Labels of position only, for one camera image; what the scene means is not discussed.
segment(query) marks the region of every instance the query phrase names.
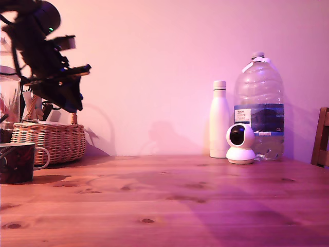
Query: plastic water bottle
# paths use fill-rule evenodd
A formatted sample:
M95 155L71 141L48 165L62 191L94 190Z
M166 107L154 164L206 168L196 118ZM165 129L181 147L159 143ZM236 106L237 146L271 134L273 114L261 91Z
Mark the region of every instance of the plastic water bottle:
M214 81L214 96L210 107L209 139L210 157L225 158L230 148L226 132L230 128L230 114L226 99L226 82Z
M263 52L252 55L234 89L234 121L251 126L255 160L277 160L283 154L283 83Z

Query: wicker basket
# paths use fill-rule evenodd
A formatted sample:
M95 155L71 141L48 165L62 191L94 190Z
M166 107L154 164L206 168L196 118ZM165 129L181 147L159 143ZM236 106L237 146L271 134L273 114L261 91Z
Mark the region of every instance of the wicker basket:
M60 123L14 123L11 142L32 142L36 147L46 148L50 153L50 164L73 161L86 151L84 126L77 124L76 113L72 114L71 125ZM37 152L35 164L47 162L47 154Z

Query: bottle cap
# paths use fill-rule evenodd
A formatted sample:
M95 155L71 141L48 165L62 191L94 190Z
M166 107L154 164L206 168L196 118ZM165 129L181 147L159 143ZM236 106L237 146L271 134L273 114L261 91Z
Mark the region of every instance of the bottle cap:
M254 52L251 55L251 59L255 59L256 57L262 57L262 58L264 58L265 57L265 54L262 51Z
M214 90L226 89L226 81L214 81Z

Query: large water jug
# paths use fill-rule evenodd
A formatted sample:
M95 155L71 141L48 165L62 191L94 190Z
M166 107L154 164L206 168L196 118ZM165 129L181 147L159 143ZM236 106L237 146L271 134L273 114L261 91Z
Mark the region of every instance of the large water jug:
M263 52L256 52L242 70L234 89L234 121L251 126L256 160L278 160L283 155L283 83Z

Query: camera lens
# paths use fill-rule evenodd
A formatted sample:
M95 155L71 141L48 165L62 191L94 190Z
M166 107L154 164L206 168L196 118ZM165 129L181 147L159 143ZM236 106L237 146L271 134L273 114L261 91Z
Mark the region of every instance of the camera lens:
M230 139L234 145L241 145L244 141L245 127L236 125L231 129Z

